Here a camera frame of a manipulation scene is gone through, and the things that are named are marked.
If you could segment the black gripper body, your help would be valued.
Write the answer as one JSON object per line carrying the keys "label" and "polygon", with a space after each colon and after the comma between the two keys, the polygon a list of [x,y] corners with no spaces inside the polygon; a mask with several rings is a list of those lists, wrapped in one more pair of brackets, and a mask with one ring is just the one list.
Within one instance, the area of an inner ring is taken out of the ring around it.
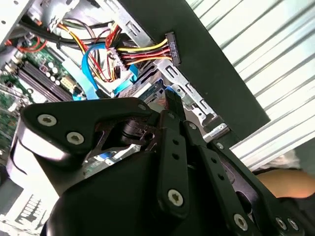
{"label": "black gripper body", "polygon": [[187,166],[189,214],[178,220],[158,210],[159,156],[133,154],[66,190],[44,236],[233,236],[209,181]]}

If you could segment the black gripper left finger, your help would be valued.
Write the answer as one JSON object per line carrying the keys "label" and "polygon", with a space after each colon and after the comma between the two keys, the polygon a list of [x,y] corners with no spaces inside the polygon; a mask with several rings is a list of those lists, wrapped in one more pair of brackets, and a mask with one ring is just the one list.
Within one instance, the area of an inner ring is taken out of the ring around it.
{"label": "black gripper left finger", "polygon": [[135,97],[33,104],[24,108],[14,147],[22,147],[56,174],[62,193],[66,176],[85,160],[131,145],[134,154],[159,156],[156,201],[159,212],[182,219],[189,211],[186,143],[180,133],[185,119],[179,95],[166,90],[165,109],[152,110]]}

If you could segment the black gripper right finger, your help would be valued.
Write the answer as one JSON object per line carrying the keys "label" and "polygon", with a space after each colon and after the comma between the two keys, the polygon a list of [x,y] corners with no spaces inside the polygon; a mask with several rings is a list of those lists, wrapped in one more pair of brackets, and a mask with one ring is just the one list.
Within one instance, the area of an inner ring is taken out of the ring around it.
{"label": "black gripper right finger", "polygon": [[185,121],[188,146],[203,183],[209,182],[218,207],[221,236],[305,236],[307,219],[289,202],[281,202],[282,177],[275,184],[254,175],[232,152],[207,146],[198,127]]}

